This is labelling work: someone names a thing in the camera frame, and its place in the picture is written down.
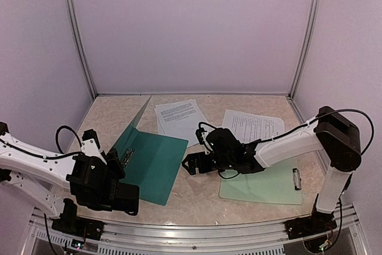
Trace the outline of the dark green folder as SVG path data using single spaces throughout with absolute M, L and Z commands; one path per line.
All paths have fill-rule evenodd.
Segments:
M 188 141 L 137 129 L 147 108 L 147 100 L 113 148 L 118 151 L 120 162 L 128 148 L 135 154 L 125 171 L 123 182 L 140 188 L 140 199 L 165 206 L 186 153 Z

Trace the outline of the printed paper stack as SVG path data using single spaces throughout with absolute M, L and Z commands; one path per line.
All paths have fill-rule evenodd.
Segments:
M 198 145 L 196 130 L 207 122 L 195 99 L 156 105 L 154 108 L 160 134 L 188 141 L 187 147 Z

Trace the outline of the printed paper sheet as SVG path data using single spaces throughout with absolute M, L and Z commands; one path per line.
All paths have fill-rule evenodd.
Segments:
M 242 143 L 269 139 L 285 132 L 284 121 L 280 118 L 228 109 L 224 113 L 222 127 L 229 129 Z

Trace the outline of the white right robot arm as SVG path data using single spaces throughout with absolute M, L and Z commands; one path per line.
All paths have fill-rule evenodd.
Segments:
M 324 153 L 329 159 L 323 186 L 314 213 L 305 221 L 306 229 L 316 234 L 328 222 L 328 214 L 346 190 L 362 161 L 359 127 L 344 116 L 353 109 L 334 110 L 323 106 L 313 118 L 280 135 L 243 143 L 228 128 L 213 127 L 208 132 L 201 122 L 196 136 L 205 149 L 186 155 L 181 166 L 191 176 L 213 171 L 235 171 L 238 175 L 261 173 L 270 167 L 310 153 Z

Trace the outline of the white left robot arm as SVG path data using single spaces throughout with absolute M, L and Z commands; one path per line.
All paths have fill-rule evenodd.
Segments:
M 125 172 L 116 150 L 104 153 L 97 133 L 83 133 L 80 150 L 59 154 L 24 143 L 1 123 L 1 183 L 13 186 L 57 219 L 74 196 L 77 205 L 95 211 L 138 213 L 139 187 L 122 183 Z

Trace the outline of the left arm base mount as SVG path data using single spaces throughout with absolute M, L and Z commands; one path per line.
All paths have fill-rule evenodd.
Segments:
M 63 200 L 64 207 L 58 219 L 52 219 L 52 229 L 83 239 L 99 241 L 104 222 L 77 216 L 77 205 L 69 198 Z

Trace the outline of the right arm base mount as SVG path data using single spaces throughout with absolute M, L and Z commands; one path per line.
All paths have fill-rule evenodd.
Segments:
M 284 222 L 284 226 L 288 239 L 297 239 L 326 231 L 333 231 L 337 228 L 337 223 L 332 213 L 312 213 L 306 217 L 287 220 Z

